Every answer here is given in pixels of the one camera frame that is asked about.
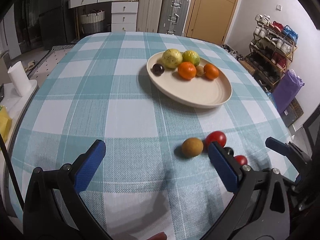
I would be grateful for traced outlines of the dark plum front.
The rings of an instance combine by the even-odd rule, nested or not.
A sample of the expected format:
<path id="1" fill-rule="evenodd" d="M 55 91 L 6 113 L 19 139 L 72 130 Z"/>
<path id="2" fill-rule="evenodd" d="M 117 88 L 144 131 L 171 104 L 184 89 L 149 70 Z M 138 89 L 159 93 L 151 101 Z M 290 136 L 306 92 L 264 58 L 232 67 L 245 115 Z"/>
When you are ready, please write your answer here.
<path id="1" fill-rule="evenodd" d="M 224 147 L 223 150 L 225 152 L 225 155 L 228 155 L 228 156 L 231 156 L 231 157 L 234 156 L 234 151 L 233 151 L 233 149 L 231 147 Z"/>

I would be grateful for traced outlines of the dark plum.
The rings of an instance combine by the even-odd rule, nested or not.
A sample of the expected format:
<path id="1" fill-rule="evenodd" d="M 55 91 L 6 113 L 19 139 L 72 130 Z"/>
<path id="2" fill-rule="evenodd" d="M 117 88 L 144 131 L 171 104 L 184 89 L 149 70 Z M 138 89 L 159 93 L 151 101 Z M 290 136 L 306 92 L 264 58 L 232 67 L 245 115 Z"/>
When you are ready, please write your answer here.
<path id="1" fill-rule="evenodd" d="M 231 147 L 224 147 L 223 150 L 225 152 L 225 155 L 228 155 L 228 156 L 231 156 L 231 157 L 234 156 L 234 151 L 233 151 L 233 149 Z"/>
<path id="2" fill-rule="evenodd" d="M 156 63 L 153 65 L 153 67 L 151 68 L 153 74 L 157 75 L 157 76 L 160 76 L 164 73 L 165 69 L 164 67 L 159 64 L 159 63 Z"/>

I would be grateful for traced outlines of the smaller red tomato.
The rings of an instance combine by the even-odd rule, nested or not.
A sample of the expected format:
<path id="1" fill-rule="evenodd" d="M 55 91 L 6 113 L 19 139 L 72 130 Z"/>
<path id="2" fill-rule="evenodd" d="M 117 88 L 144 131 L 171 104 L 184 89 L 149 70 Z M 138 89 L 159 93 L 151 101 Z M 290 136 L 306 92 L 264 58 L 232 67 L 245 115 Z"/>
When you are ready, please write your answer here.
<path id="1" fill-rule="evenodd" d="M 236 155 L 234 157 L 234 159 L 241 165 L 247 165 L 248 164 L 248 160 L 244 155 Z"/>

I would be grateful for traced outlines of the larger red tomato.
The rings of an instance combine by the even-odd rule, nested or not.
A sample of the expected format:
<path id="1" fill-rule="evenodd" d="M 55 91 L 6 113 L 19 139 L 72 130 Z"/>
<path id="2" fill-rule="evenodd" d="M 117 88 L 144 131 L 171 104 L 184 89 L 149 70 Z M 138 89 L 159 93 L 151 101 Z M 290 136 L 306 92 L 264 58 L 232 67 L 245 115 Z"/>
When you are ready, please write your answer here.
<path id="1" fill-rule="evenodd" d="M 214 141 L 217 142 L 221 147 L 224 147 L 227 142 L 227 138 L 226 138 L 225 133 L 223 133 L 221 131 L 214 131 L 214 132 L 208 134 L 205 139 L 206 147 L 208 147 L 210 145 L 210 143 L 214 142 Z"/>

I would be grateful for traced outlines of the brown kiwi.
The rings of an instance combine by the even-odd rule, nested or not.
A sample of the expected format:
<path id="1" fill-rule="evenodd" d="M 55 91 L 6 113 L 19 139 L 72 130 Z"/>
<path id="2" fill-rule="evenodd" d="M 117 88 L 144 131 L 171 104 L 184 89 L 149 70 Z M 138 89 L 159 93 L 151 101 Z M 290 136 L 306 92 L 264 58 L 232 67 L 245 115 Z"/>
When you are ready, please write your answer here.
<path id="1" fill-rule="evenodd" d="M 187 158 L 196 157 L 203 151 L 203 142 L 199 138 L 188 138 L 181 145 L 181 151 Z"/>
<path id="2" fill-rule="evenodd" d="M 204 68 L 200 65 L 196 66 L 196 76 L 202 77 L 204 75 Z"/>

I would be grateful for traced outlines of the orange tangerine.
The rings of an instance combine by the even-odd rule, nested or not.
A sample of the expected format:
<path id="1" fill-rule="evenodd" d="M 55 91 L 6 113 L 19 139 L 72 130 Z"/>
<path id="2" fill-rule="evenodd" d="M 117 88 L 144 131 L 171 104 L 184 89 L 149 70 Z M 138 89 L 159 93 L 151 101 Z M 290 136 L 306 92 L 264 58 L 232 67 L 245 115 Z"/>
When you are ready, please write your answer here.
<path id="1" fill-rule="evenodd" d="M 206 64 L 203 68 L 204 75 L 209 80 L 215 80 L 219 77 L 219 70 L 217 67 L 215 67 L 213 64 Z"/>
<path id="2" fill-rule="evenodd" d="M 196 67 L 190 62 L 182 62 L 177 71 L 179 76 L 185 80 L 193 79 L 197 73 Z"/>

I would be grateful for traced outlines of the green-yellow citrus fruit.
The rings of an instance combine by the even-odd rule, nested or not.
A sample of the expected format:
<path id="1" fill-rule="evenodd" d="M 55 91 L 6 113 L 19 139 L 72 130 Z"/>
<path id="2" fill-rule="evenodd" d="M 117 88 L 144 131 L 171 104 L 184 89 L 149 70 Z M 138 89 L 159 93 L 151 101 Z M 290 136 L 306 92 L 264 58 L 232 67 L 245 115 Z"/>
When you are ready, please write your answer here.
<path id="1" fill-rule="evenodd" d="M 197 52 L 193 50 L 186 50 L 182 54 L 183 62 L 190 62 L 192 63 L 195 67 L 200 64 L 200 56 Z"/>

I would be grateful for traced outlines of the yellow-green guava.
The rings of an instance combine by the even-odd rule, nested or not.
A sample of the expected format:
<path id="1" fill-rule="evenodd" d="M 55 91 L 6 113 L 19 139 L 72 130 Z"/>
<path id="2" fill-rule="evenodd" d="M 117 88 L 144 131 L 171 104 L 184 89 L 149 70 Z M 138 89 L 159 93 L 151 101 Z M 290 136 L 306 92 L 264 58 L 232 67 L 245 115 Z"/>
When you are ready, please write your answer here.
<path id="1" fill-rule="evenodd" d="M 182 63 L 182 53 L 177 49 L 167 49 L 161 57 L 164 67 L 176 69 Z"/>

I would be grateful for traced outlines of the teal checkered tablecloth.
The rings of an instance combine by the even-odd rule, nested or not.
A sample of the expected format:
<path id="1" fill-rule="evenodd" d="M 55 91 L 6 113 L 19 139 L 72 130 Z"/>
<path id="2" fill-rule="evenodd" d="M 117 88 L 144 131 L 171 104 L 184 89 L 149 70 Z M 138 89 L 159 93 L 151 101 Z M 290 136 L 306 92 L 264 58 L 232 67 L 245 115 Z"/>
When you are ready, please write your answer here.
<path id="1" fill-rule="evenodd" d="M 147 60 L 169 48 L 194 50 L 218 66 L 233 88 L 214 109 L 177 103 L 150 81 Z M 222 131 L 252 168 L 276 167 L 294 180 L 290 162 L 265 147 L 289 132 L 265 92 L 221 47 L 155 33 L 83 38 L 55 66 L 33 98 L 17 134 L 12 164 L 22 194 L 33 169 L 72 163 L 97 139 L 106 155 L 81 198 L 114 239 L 199 239 L 232 195 L 207 155 L 185 159 L 185 139 Z"/>

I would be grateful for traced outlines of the purple bag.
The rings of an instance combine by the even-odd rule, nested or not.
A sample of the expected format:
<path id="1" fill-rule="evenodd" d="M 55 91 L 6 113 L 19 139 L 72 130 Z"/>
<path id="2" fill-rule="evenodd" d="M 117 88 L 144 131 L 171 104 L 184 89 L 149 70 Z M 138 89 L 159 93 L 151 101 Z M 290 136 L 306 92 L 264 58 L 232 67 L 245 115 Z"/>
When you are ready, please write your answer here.
<path id="1" fill-rule="evenodd" d="M 273 100 L 279 114 L 283 113 L 300 89 L 305 85 L 303 80 L 289 69 L 272 92 Z"/>

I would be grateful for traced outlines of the cream round plate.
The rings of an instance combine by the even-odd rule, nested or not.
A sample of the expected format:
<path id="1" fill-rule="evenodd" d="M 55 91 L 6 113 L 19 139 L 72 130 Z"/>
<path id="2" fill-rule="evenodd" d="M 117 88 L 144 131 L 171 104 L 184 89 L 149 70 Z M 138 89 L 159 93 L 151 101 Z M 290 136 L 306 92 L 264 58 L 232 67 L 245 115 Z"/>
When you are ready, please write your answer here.
<path id="1" fill-rule="evenodd" d="M 161 62 L 163 52 L 153 54 L 146 63 L 151 82 L 163 94 L 187 106 L 210 109 L 221 106 L 232 96 L 232 86 L 222 71 L 215 80 L 206 77 L 183 79 L 177 70 L 166 69 L 160 76 L 153 74 L 152 67 Z"/>

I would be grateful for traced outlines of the yellow plastic bag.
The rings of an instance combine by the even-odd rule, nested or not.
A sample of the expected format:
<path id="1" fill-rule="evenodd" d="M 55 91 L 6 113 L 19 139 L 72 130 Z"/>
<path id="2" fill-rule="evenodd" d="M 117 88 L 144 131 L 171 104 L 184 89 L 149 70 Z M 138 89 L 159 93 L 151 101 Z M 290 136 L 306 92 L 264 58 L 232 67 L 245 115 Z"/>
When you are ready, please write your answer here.
<path id="1" fill-rule="evenodd" d="M 0 107 L 0 131 L 4 142 L 7 142 L 11 129 L 12 119 L 7 113 L 5 106 Z"/>

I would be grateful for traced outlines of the white side table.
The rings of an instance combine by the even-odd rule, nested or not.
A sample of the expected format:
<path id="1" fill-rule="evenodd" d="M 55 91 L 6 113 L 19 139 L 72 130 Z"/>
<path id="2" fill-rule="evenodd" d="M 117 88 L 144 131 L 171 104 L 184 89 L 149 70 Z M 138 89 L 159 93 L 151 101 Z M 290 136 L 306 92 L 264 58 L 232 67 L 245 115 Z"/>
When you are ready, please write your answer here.
<path id="1" fill-rule="evenodd" d="M 27 108 L 31 101 L 31 97 L 38 89 L 36 80 L 30 80 L 30 84 L 31 89 L 23 97 L 20 97 L 17 94 L 13 83 L 7 83 L 4 85 L 4 99 L 1 101 L 1 105 L 6 108 L 8 115 L 12 119 L 6 145 L 10 143 L 12 136 L 17 129 L 18 122 L 23 115 L 23 111 Z"/>

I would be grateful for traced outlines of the wooden shoe rack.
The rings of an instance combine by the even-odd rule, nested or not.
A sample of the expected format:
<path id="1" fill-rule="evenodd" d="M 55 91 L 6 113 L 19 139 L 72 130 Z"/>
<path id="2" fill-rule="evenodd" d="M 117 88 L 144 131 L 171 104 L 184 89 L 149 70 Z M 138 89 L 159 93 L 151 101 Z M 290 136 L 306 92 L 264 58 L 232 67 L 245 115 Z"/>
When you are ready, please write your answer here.
<path id="1" fill-rule="evenodd" d="M 253 69 L 253 76 L 265 92 L 273 92 L 293 62 L 298 34 L 289 26 L 270 21 L 268 15 L 256 15 L 257 23 L 249 54 L 245 61 Z"/>

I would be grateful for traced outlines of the white paper towel roll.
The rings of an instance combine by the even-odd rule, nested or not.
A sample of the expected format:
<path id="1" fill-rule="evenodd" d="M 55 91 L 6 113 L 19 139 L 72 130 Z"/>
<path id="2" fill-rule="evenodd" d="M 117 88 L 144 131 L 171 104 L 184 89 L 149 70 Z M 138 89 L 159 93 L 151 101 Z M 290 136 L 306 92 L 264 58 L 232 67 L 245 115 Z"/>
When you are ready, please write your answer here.
<path id="1" fill-rule="evenodd" d="M 28 79 L 21 61 L 16 62 L 8 69 L 8 76 L 10 77 L 17 94 L 20 97 L 25 96 L 31 90 L 31 83 Z"/>

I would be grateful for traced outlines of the woven laundry basket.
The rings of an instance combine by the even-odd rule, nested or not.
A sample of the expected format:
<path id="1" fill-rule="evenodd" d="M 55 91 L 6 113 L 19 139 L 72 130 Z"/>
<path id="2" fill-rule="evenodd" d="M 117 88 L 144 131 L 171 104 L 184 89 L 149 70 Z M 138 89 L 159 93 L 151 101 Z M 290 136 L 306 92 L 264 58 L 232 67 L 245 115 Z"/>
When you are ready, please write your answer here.
<path id="1" fill-rule="evenodd" d="M 104 28 L 105 12 L 103 10 L 91 10 L 89 14 L 80 16 L 82 32 L 86 35 L 102 32 Z"/>

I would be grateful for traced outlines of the dark grey refrigerator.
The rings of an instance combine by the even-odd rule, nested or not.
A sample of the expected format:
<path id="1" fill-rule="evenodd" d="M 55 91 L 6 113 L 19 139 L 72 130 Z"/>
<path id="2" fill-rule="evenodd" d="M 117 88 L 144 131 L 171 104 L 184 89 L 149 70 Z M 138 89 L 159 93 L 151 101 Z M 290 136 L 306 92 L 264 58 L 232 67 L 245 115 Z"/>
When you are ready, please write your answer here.
<path id="1" fill-rule="evenodd" d="M 46 50 L 75 39 L 74 11 L 68 0 L 39 0 L 39 23 Z"/>

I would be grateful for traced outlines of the wooden door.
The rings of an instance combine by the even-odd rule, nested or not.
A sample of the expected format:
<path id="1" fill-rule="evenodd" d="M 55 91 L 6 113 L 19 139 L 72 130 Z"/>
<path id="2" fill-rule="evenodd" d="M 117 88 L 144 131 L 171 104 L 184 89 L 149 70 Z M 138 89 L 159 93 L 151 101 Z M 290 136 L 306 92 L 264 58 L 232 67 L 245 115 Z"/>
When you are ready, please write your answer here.
<path id="1" fill-rule="evenodd" d="M 224 43 L 238 0 L 191 0 L 185 36 L 217 45 Z"/>

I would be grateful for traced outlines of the silver suitcase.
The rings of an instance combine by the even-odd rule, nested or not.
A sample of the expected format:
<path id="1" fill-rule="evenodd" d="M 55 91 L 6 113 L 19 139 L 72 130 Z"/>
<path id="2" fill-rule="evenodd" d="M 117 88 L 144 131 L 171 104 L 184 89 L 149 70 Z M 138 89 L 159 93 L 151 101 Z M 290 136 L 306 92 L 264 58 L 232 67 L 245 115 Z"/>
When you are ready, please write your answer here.
<path id="1" fill-rule="evenodd" d="M 181 36 L 189 0 L 163 0 L 158 33 Z"/>

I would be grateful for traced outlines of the white drawer desk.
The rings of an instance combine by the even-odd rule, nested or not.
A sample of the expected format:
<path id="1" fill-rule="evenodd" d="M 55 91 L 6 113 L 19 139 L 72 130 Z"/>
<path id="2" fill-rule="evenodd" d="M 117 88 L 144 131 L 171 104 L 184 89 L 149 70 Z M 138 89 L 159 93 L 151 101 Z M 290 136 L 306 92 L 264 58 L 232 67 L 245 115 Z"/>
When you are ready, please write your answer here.
<path id="1" fill-rule="evenodd" d="M 105 23 L 112 32 L 134 32 L 137 25 L 137 0 L 68 0 L 68 7 L 76 14 L 87 14 L 90 10 L 103 10 Z"/>

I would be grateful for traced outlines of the beige suitcase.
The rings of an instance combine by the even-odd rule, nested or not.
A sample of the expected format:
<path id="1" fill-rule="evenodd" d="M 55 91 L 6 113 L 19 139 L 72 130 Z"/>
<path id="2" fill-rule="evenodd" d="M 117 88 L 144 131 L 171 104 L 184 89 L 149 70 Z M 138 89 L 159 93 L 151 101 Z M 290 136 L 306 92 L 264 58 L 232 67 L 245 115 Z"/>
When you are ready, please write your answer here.
<path id="1" fill-rule="evenodd" d="M 163 0 L 138 0 L 137 32 L 157 33 Z"/>

